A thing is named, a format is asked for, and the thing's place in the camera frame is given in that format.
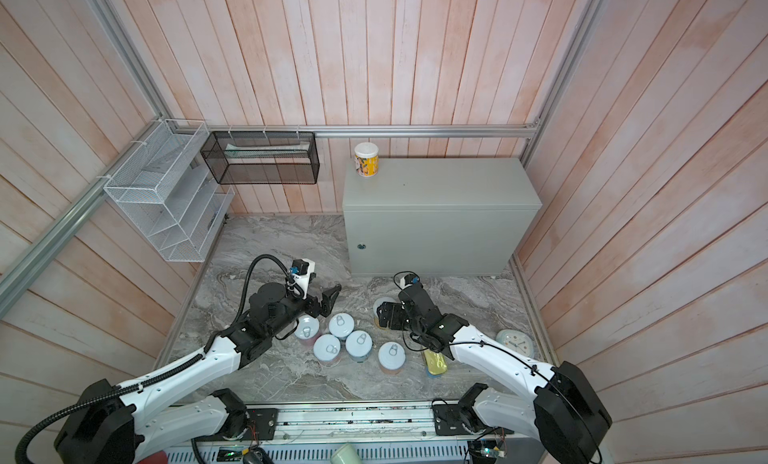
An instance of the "metal rail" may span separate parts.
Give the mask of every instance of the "metal rail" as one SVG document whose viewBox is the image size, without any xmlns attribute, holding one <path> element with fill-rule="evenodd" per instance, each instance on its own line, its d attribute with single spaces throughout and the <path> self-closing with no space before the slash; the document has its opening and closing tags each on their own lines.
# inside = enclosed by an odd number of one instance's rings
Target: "metal rail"
<svg viewBox="0 0 768 464">
<path fill-rule="evenodd" d="M 144 126 L 133 145 L 123 151 L 118 160 L 107 170 L 105 176 L 91 182 L 91 185 L 74 200 L 43 235 L 30 244 L 24 254 L 8 266 L 10 270 L 0 278 L 0 318 L 16 304 L 16 301 L 24 295 L 34 280 L 40 277 L 40 274 L 80 230 L 85 221 L 90 219 L 101 206 L 107 197 L 104 192 L 106 177 L 118 170 L 124 160 L 141 145 L 139 141 L 149 135 L 158 124 L 157 121 L 152 121 Z"/>
<path fill-rule="evenodd" d="M 594 34 L 594 28 L 600 20 L 606 1 L 607 0 L 589 0 L 587 8 L 584 10 L 584 15 L 579 21 L 574 39 L 571 41 L 565 59 L 558 70 L 558 75 L 554 80 L 552 90 L 547 94 L 547 98 L 544 101 L 542 113 L 536 120 L 538 123 L 536 135 L 526 144 L 525 149 L 523 150 L 523 155 L 520 157 L 520 162 L 523 164 L 524 168 L 526 168 L 531 161 L 533 153 L 538 147 L 539 140 L 549 124 L 549 117 L 557 108 L 558 104 L 560 104 L 565 89 L 571 82 L 573 74 L 576 72 L 576 67 L 579 64 L 579 61 L 581 61 L 581 56 L 584 55 L 584 50 L 586 49 L 587 44 L 589 44 L 589 38 Z"/>
<path fill-rule="evenodd" d="M 534 124 L 504 125 L 243 125 L 208 126 L 211 131 L 314 132 L 316 138 L 532 138 Z M 194 132 L 179 126 L 176 132 Z"/>
<path fill-rule="evenodd" d="M 104 28 L 107 35 L 110 37 L 112 44 L 118 50 L 118 54 L 122 56 L 125 65 L 128 66 L 130 74 L 134 76 L 136 83 L 147 97 L 149 104 L 157 115 L 155 118 L 171 117 L 168 105 L 165 103 L 158 87 L 154 84 L 147 67 L 141 60 L 141 56 L 139 56 L 136 48 L 130 43 L 130 39 L 125 33 L 123 25 L 120 23 L 120 18 L 114 10 L 112 3 L 109 0 L 85 1 L 100 21 L 101 26 Z"/>
</svg>

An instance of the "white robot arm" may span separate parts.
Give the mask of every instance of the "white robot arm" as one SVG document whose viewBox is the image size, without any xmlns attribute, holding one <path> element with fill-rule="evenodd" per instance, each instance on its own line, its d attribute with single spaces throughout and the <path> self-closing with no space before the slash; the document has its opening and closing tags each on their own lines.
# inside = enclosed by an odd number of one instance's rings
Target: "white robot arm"
<svg viewBox="0 0 768 464">
<path fill-rule="evenodd" d="M 263 259 L 278 264 L 285 283 L 261 286 L 248 299 L 250 307 L 245 310 L 250 275 Z M 329 316 L 341 286 L 324 290 L 320 299 L 309 295 L 314 267 L 308 259 L 294 260 L 289 270 L 272 255 L 255 258 L 246 273 L 240 308 L 229 327 L 212 334 L 195 352 L 149 374 L 116 386 L 106 380 L 94 382 L 77 404 L 56 412 L 24 435 L 16 447 L 16 462 L 32 464 L 27 457 L 29 443 L 45 427 L 65 417 L 67 421 L 54 440 L 64 464 L 133 464 L 198 436 L 242 436 L 247 409 L 230 390 L 218 390 L 187 406 L 168 406 L 203 384 L 253 362 L 272 346 L 273 337 L 300 315 Z"/>
<path fill-rule="evenodd" d="M 410 330 L 418 344 L 475 367 L 514 393 L 476 383 L 458 402 L 466 429 L 503 427 L 530 436 L 561 464 L 589 464 L 599 454 L 613 421 L 579 368 L 533 360 L 463 318 L 442 314 L 414 273 L 407 271 L 400 288 L 404 313 L 399 328 Z"/>
</svg>

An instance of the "red object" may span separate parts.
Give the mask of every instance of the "red object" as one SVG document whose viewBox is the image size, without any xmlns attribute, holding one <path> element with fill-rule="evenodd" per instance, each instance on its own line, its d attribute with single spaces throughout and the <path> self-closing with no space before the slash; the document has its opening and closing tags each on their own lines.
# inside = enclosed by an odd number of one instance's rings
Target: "red object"
<svg viewBox="0 0 768 464">
<path fill-rule="evenodd" d="M 168 454 L 165 451 L 156 452 L 147 458 L 141 459 L 138 464 L 168 464 Z"/>
</svg>

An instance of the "clock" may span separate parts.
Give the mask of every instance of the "clock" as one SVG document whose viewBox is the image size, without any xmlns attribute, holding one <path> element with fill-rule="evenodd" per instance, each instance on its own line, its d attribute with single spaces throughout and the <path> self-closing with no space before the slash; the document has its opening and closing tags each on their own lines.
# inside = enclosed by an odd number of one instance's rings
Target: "clock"
<svg viewBox="0 0 768 464">
<path fill-rule="evenodd" d="M 504 344 L 507 348 L 526 357 L 533 357 L 533 339 L 519 330 L 503 329 L 496 334 L 496 342 Z"/>
</svg>

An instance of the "gray metal cabinet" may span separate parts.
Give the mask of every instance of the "gray metal cabinet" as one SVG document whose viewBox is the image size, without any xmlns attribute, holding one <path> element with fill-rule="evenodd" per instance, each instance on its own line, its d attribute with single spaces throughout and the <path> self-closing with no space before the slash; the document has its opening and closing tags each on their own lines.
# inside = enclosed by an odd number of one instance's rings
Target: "gray metal cabinet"
<svg viewBox="0 0 768 464">
<path fill-rule="evenodd" d="M 498 276 L 542 206 L 517 159 L 382 159 L 344 184 L 353 276 Z"/>
</svg>

